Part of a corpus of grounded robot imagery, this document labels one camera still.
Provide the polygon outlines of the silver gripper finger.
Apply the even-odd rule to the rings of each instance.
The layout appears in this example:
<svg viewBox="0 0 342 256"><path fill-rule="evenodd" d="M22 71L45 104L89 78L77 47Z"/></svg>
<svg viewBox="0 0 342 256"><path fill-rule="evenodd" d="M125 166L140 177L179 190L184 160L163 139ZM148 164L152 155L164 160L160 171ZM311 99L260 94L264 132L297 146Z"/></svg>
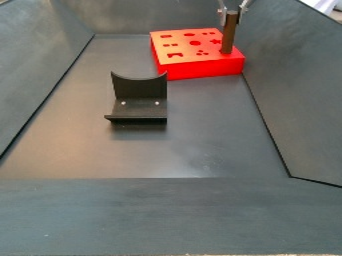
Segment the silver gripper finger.
<svg viewBox="0 0 342 256"><path fill-rule="evenodd" d="M225 25L225 19L227 19L227 7L224 5L223 0L216 0L217 4L219 4L219 8L217 8L217 15L220 17L220 25L224 26Z"/></svg>
<svg viewBox="0 0 342 256"><path fill-rule="evenodd" d="M243 14L248 11L248 6L251 4L252 0L243 0L239 7L237 7L237 23L240 24L241 22L241 16Z"/></svg>

